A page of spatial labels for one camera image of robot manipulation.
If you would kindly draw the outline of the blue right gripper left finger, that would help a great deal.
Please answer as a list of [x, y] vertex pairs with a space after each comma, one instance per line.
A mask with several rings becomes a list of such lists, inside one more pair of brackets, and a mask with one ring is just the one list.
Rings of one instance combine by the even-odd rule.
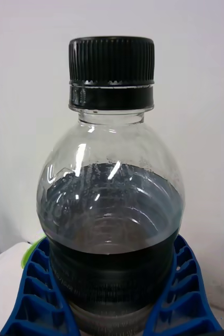
[[37, 243], [24, 266], [14, 308], [0, 335], [80, 335], [52, 276], [46, 238]]

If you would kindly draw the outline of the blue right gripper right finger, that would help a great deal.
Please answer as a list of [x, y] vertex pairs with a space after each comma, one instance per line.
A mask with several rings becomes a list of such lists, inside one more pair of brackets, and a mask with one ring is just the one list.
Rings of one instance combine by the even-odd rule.
[[178, 236], [170, 279], [152, 308], [143, 335], [207, 335], [221, 330], [207, 300], [199, 263]]

